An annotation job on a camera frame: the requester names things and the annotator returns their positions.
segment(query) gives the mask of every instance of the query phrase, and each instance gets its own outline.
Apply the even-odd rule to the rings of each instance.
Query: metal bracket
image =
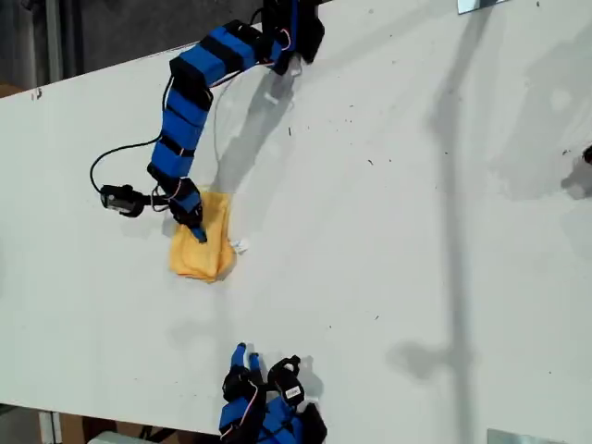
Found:
[[[494,6],[507,0],[458,0],[459,14],[475,11],[483,7]]]

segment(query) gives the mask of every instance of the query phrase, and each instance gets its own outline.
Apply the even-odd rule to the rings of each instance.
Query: white table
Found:
[[[251,249],[215,285],[168,270],[169,216],[107,212],[88,180],[158,132],[177,51],[0,101],[0,402],[215,432],[244,340],[304,358],[329,443],[588,444],[592,205],[561,181],[592,134],[592,4],[321,16],[291,86],[216,93],[192,176],[221,171]],[[151,150],[98,181],[149,191]]]

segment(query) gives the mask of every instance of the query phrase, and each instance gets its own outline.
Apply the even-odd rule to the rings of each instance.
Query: white label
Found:
[[[234,249],[236,254],[243,254],[249,250],[249,241],[246,239],[235,240],[230,243],[230,246]]]
[[[300,395],[300,387],[291,388],[286,392],[286,399],[290,400],[295,396]]]

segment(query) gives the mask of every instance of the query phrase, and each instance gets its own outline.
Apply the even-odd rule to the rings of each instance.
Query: wire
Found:
[[[164,197],[164,196],[161,196],[160,194],[158,194],[158,184],[156,184],[156,186],[154,187],[154,189],[150,193],[150,206],[152,206],[152,209],[154,210],[155,213],[162,213],[163,211],[166,211],[168,209],[168,205],[164,205],[162,208],[156,209],[156,207],[154,205],[154,197]]]
[[[255,23],[255,19],[257,18],[257,16],[263,12],[263,8],[260,7],[259,9],[255,10],[255,12],[253,12],[253,15],[251,16],[251,21],[249,22],[249,26],[252,26]]]
[[[288,32],[287,29],[283,29],[280,32],[283,32],[284,34],[286,34],[286,37],[288,37],[288,44],[286,46],[284,46],[283,48],[281,48],[282,51],[286,51],[287,49],[290,49],[290,47],[292,46],[292,39],[290,37],[290,33]]]
[[[172,84],[172,82],[173,82],[173,76],[171,75],[168,79],[168,83],[166,84],[165,91],[163,92],[163,100],[162,100],[163,112],[165,111],[165,107],[167,106],[167,94],[168,94],[168,91],[170,90],[170,85]],[[99,192],[99,193],[101,192],[101,190],[99,190],[99,187],[97,186],[96,182],[94,181],[94,169],[96,168],[98,163],[101,162],[108,155],[113,154],[113,153],[117,153],[117,152],[123,151],[123,150],[129,150],[131,148],[139,148],[141,146],[151,145],[153,143],[158,142],[160,140],[161,136],[162,136],[162,133],[159,133],[155,138],[151,139],[148,142],[141,142],[141,143],[134,143],[132,145],[119,146],[118,148],[114,148],[113,150],[106,151],[106,152],[102,153],[101,155],[99,155],[96,159],[94,159],[94,162],[92,162],[91,169],[89,171],[92,187],[96,190],[96,192]]]
[[[163,428],[162,430],[157,431],[152,436],[146,437],[145,439],[148,442],[163,442],[165,439],[172,437],[177,433],[177,430],[173,428]]]
[[[253,407],[253,404],[255,402],[255,399],[257,398],[257,394],[259,393],[259,388],[257,386],[255,386],[255,384],[250,380],[247,379],[249,381],[249,384],[251,384],[253,387],[255,387],[255,392],[253,394],[253,397],[251,398],[251,401],[249,402],[249,404],[247,405],[247,408],[245,409],[244,413],[242,414],[242,418],[240,420],[239,426],[235,428],[234,425],[231,425],[230,428],[224,432],[222,434],[222,436],[220,437],[220,440],[222,440],[226,435],[228,435],[232,430],[236,430],[237,428],[242,426],[242,423],[244,423],[245,418],[247,417],[247,414],[249,414],[249,411],[251,410],[251,408]]]
[[[242,74],[243,72],[244,72],[244,70],[242,70],[242,71],[236,71],[236,72],[232,73],[230,76],[226,76],[224,79],[212,83],[210,85],[210,88],[215,88],[216,86],[223,85],[227,81],[231,81],[232,79],[234,79],[235,77],[237,77],[239,74]]]
[[[54,413],[53,412],[49,413],[49,419],[52,422],[52,441],[54,441],[54,444],[57,444],[56,425],[54,424]]]
[[[142,427],[142,431],[140,432],[139,438],[140,439],[148,438],[151,433],[152,433],[152,426],[145,425],[144,427]]]

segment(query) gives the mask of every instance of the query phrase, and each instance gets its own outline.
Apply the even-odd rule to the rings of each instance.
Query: yellow cloth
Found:
[[[234,263],[228,241],[229,197],[220,192],[202,192],[203,227],[206,243],[200,243],[184,225],[179,225],[170,249],[170,268],[187,278],[214,282]]]

